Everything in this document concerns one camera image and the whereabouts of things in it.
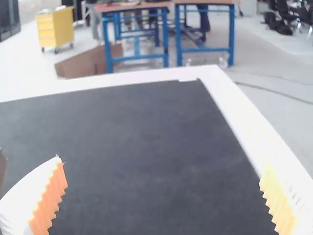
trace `person's leg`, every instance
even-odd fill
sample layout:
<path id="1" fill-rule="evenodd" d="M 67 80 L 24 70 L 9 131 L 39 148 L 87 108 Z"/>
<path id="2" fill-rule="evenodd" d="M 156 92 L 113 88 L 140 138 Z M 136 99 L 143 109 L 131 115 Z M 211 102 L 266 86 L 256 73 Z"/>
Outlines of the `person's leg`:
<path id="1" fill-rule="evenodd" d="M 197 4 L 198 10 L 205 10 L 208 8 L 207 4 Z M 209 22 L 209 17 L 207 12 L 199 12 L 200 14 L 200 29 L 202 32 L 209 32 L 211 27 L 210 27 L 210 22 Z"/>
<path id="2" fill-rule="evenodd" d="M 93 39 L 100 41 L 99 33 L 98 33 L 98 23 L 100 22 L 99 15 L 96 11 L 95 4 L 86 4 L 86 6 L 89 8 L 90 12 L 90 27 Z"/>
<path id="3" fill-rule="evenodd" d="M 135 16 L 141 16 L 141 15 L 142 15 L 141 10 L 135 11 Z M 142 17 L 136 17 L 136 21 L 137 21 L 139 29 L 143 29 Z"/>

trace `white border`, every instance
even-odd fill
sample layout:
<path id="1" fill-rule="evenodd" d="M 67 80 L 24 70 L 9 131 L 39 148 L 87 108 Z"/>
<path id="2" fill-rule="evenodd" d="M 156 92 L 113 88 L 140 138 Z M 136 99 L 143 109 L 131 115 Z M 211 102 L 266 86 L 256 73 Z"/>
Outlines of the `white border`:
<path id="1" fill-rule="evenodd" d="M 0 88 L 0 102 L 111 86 L 197 78 L 215 100 L 258 175 L 265 170 L 268 161 L 278 165 L 284 163 L 285 169 L 296 168 L 296 172 L 301 172 L 305 181 L 313 186 L 311 177 L 279 134 L 218 66 L 146 70 L 37 84 L 27 81 L 22 84 L 8 83 Z"/>

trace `wall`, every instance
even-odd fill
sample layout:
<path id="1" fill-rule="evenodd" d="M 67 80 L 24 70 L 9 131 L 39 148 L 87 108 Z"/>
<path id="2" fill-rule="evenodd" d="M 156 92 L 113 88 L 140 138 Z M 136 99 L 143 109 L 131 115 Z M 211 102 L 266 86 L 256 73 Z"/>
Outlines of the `wall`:
<path id="1" fill-rule="evenodd" d="M 21 24 L 35 20 L 36 14 L 45 8 L 55 8 L 61 0 L 19 0 Z"/>

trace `plastic bottle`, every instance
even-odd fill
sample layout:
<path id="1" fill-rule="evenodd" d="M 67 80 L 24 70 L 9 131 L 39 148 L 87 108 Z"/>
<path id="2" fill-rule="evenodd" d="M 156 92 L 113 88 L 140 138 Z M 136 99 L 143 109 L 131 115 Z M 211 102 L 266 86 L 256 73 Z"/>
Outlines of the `plastic bottle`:
<path id="1" fill-rule="evenodd" d="M 220 59 L 219 59 L 219 66 L 222 70 L 225 70 L 228 68 L 228 59 L 229 59 L 229 54 L 225 53 L 223 54 Z"/>
<path id="2" fill-rule="evenodd" d="M 191 59 L 187 59 L 187 62 L 186 62 L 186 67 L 189 67 L 191 66 Z"/>

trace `workbench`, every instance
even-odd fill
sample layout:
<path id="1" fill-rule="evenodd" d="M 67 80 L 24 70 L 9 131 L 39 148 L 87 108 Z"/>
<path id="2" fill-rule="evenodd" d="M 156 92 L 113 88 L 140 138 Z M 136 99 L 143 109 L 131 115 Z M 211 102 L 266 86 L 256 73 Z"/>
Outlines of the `workbench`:
<path id="1" fill-rule="evenodd" d="M 103 37 L 105 45 L 105 56 L 107 59 L 107 73 L 113 72 L 113 66 L 116 62 L 127 61 L 127 60 L 138 60 L 138 59 L 152 59 L 152 58 L 162 58 L 163 66 L 169 67 L 169 53 L 168 53 L 168 27 L 167 27 L 167 8 L 171 5 L 170 2 L 157 2 L 157 3 L 141 3 L 132 5 L 121 5 L 121 6 L 111 6 L 98 8 L 97 10 L 102 14 L 103 22 Z M 123 12 L 134 12 L 138 10 L 154 10 L 156 14 L 148 15 L 138 15 L 135 16 L 122 16 Z M 154 29 L 135 29 L 129 31 L 122 30 L 122 21 L 127 20 L 132 17 L 162 17 L 163 21 L 163 53 L 152 53 L 147 55 L 140 54 L 140 37 L 154 37 L 156 47 L 160 46 L 159 41 L 159 28 L 157 21 L 154 24 Z M 125 38 L 134 38 L 134 55 L 133 56 L 121 56 L 112 57 L 109 36 L 108 36 L 108 22 L 113 21 L 114 23 L 114 35 L 118 40 Z M 135 33 L 136 35 L 124 35 L 126 33 Z"/>
<path id="2" fill-rule="evenodd" d="M 183 54 L 193 52 L 226 52 L 228 53 L 228 65 L 234 64 L 234 47 L 235 47 L 235 0 L 172 0 L 175 4 L 175 26 L 176 26 L 176 53 L 177 53 L 177 66 L 182 66 Z M 206 4 L 208 6 L 227 6 L 229 10 L 188 10 L 187 6 L 195 4 Z M 228 47 L 207 47 L 205 45 L 206 32 L 203 32 L 201 28 L 191 28 L 185 23 L 183 26 L 180 24 L 179 15 L 180 12 L 227 12 L 229 13 L 229 40 Z M 194 32 L 202 33 L 201 37 L 198 37 Z M 184 33 L 192 40 L 198 48 L 182 48 L 181 34 Z"/>
<path id="3" fill-rule="evenodd" d="M 52 235 L 276 235 L 259 191 L 267 163 L 312 188 L 218 66 L 8 83 L 0 113 L 4 193 L 56 153 L 66 162 Z"/>

